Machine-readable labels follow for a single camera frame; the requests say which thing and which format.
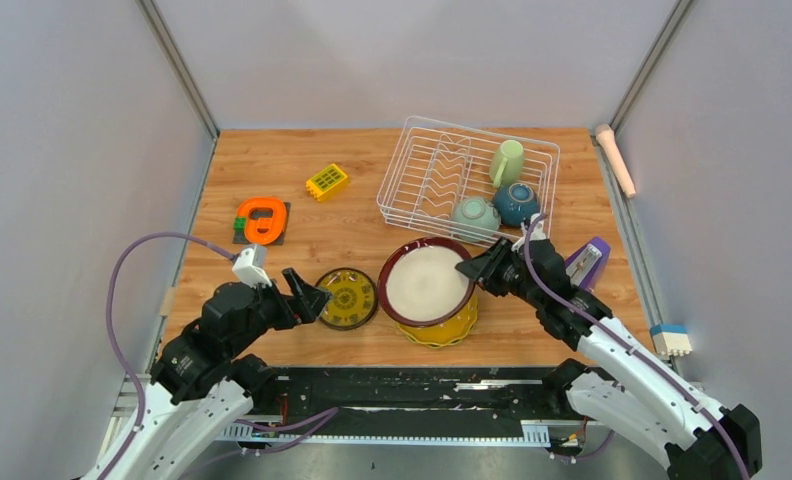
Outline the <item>brown-rimmed white plate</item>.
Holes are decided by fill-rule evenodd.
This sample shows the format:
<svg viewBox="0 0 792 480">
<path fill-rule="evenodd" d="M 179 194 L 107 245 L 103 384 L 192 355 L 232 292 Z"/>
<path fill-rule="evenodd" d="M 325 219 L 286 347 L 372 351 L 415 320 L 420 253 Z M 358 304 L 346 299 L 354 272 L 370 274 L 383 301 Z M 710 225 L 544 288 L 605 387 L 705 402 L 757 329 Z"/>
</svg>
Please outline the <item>brown-rimmed white plate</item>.
<svg viewBox="0 0 792 480">
<path fill-rule="evenodd" d="M 456 269 L 470 258 L 460 243 L 443 237 L 398 247 L 378 275 L 381 307 L 403 326 L 426 328 L 448 321 L 474 294 L 475 283 Z"/>
</svg>

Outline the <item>yellow dotted plate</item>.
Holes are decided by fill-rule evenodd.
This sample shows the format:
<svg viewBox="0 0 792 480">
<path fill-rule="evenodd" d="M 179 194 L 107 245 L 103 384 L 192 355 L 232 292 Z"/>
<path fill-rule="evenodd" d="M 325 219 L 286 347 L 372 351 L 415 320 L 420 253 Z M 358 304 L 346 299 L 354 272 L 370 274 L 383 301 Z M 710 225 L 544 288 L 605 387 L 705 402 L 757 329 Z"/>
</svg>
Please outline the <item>yellow dotted plate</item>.
<svg viewBox="0 0 792 480">
<path fill-rule="evenodd" d="M 428 327 L 399 325 L 398 329 L 413 343 L 439 349 L 460 343 L 473 330 L 478 320 L 479 300 L 474 294 L 468 303 L 443 323 Z"/>
</svg>

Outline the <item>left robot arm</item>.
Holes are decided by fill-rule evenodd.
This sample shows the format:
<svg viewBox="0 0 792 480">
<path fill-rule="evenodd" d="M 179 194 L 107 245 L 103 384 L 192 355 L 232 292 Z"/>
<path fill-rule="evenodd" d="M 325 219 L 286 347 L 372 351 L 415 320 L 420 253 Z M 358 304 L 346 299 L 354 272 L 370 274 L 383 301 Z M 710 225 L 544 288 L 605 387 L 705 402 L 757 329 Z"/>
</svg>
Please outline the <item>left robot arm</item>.
<svg viewBox="0 0 792 480">
<path fill-rule="evenodd" d="M 247 348 L 270 330 L 314 322 L 332 298 L 292 268 L 282 274 L 290 294 L 263 275 L 216 288 L 200 316 L 163 348 L 148 382 L 136 383 L 131 427 L 87 478 L 178 479 L 227 426 L 276 405 L 275 372 Z"/>
</svg>

